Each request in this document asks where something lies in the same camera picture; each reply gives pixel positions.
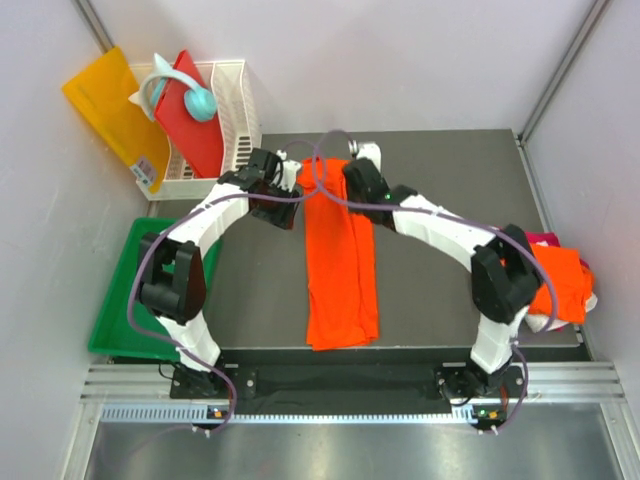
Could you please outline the orange t shirt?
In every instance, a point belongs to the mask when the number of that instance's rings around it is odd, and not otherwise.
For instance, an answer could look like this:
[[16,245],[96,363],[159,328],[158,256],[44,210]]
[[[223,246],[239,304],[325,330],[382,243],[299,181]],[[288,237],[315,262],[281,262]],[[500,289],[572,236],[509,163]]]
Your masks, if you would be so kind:
[[538,262],[549,275],[558,300],[556,318],[567,323],[583,324],[587,303],[593,295],[595,275],[581,261],[577,249],[531,245]]
[[306,341],[315,351],[379,338],[373,225],[322,193],[304,202],[309,290]]

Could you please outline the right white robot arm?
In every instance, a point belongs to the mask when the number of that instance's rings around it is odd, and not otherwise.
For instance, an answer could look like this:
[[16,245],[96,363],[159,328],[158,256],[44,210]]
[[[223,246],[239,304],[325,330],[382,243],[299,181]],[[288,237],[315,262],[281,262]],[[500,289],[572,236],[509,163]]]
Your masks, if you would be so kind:
[[410,187],[391,188],[370,159],[353,160],[342,172],[351,212],[426,243],[469,272],[480,317],[463,378],[469,395],[492,394],[503,383],[512,342],[543,283],[524,231],[513,224],[480,227]]

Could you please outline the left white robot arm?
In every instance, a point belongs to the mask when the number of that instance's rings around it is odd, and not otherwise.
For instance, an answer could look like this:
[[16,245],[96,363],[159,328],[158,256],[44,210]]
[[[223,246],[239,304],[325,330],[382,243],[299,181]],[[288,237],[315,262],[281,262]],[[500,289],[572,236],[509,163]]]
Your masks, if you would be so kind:
[[132,293],[168,333],[180,362],[194,370],[192,384],[205,396],[226,387],[216,366],[221,349],[204,319],[208,293],[203,260],[233,223],[251,214],[283,230],[293,227],[304,189],[302,169],[286,153],[255,148],[249,162],[221,175],[183,219],[160,234],[143,236]]

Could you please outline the white file organizer basket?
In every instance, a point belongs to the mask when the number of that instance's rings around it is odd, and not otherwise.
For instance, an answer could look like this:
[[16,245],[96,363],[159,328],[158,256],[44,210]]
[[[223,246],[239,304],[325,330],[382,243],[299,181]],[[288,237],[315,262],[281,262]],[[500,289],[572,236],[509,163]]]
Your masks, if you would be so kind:
[[[212,88],[224,140],[222,172],[247,164],[251,150],[261,146],[262,131],[251,86],[251,70],[244,60],[198,62],[196,68]],[[197,178],[175,147],[170,148],[165,179],[155,193],[141,181],[136,185],[149,201],[201,200],[216,180]]]

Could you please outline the red folder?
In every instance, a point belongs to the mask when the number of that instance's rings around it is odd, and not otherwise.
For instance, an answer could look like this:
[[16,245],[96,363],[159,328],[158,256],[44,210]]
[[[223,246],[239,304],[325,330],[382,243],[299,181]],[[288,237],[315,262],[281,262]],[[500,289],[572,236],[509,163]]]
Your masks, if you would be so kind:
[[[210,90],[205,86],[202,75],[187,50],[178,54],[173,67],[192,76],[201,86]],[[186,89],[186,86],[177,81],[171,81],[155,109],[155,120],[197,178],[217,178],[224,158],[218,113],[212,120],[204,123],[194,120],[184,107],[183,94]]]

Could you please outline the teal cat ear headphones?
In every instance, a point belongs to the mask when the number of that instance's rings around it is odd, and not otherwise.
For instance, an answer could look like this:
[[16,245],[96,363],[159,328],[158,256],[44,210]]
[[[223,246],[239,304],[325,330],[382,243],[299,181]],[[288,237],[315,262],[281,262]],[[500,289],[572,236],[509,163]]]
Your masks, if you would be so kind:
[[140,107],[146,117],[154,122],[155,109],[171,81],[177,81],[187,87],[183,94],[183,103],[187,113],[194,120],[204,123],[213,119],[217,112],[214,94],[201,86],[192,76],[174,68],[158,53],[154,54],[151,73],[143,79],[138,90],[132,93],[128,100]]

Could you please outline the yellow folder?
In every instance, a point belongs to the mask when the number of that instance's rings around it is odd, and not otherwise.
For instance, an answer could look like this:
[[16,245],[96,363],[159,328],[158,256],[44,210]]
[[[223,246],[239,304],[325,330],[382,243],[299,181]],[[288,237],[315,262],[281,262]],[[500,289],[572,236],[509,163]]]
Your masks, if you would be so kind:
[[67,100],[153,195],[165,178],[170,146],[161,127],[129,100],[138,90],[139,83],[118,47],[62,86]]

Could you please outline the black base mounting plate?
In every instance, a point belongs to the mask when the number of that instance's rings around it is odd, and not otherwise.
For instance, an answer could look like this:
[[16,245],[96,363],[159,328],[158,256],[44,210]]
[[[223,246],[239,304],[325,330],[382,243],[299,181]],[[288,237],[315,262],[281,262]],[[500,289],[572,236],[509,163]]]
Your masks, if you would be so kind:
[[510,365],[486,375],[463,348],[226,349],[220,364],[239,414],[447,413],[486,400],[500,406],[523,389]]

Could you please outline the green plastic tray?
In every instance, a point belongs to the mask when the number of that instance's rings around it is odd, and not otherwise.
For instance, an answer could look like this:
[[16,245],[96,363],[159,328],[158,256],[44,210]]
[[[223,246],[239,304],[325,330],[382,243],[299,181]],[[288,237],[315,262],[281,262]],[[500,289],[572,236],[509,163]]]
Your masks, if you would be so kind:
[[174,223],[173,219],[152,217],[141,217],[132,223],[89,339],[90,352],[156,361],[180,360],[176,347],[161,339],[169,333],[157,317],[167,317],[172,327],[183,326],[203,307],[221,241],[204,249],[165,239],[150,257],[136,291],[133,304],[136,328],[130,325],[128,317],[129,297],[140,263],[156,237]]

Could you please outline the folded orange t shirt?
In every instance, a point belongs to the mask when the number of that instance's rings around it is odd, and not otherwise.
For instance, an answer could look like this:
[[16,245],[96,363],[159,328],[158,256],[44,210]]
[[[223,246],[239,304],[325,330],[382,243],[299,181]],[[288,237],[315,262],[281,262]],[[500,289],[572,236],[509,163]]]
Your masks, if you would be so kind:
[[538,262],[549,275],[558,300],[556,318],[567,323],[583,324],[587,303],[593,295],[595,275],[581,261],[577,249],[531,245]]

